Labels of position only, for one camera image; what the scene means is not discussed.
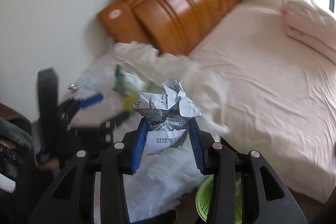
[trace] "gray fabric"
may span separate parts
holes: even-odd
[[[31,148],[33,146],[32,137],[16,125],[11,124],[0,117],[0,135],[17,143],[20,146]]]

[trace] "brown leather headboard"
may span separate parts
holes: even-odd
[[[98,18],[116,42],[187,55],[241,0],[116,0]]]

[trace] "perforated basket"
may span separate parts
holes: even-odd
[[[206,221],[210,206],[210,200],[212,195],[212,185],[213,185],[213,175],[208,176],[201,186],[199,187],[196,194],[196,209],[199,216]],[[236,180],[236,215],[235,223],[241,224],[242,213],[243,213],[243,199],[242,199],[242,181],[240,176]]]

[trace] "bed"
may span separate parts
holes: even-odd
[[[241,0],[116,0],[98,18],[122,42],[103,58],[158,85],[181,76],[209,128],[243,153],[259,150],[290,188],[326,202],[336,184],[336,66],[287,37],[280,10]]]

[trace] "headboard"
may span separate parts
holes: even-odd
[[[116,42],[187,55],[241,0],[116,0],[98,14]]]

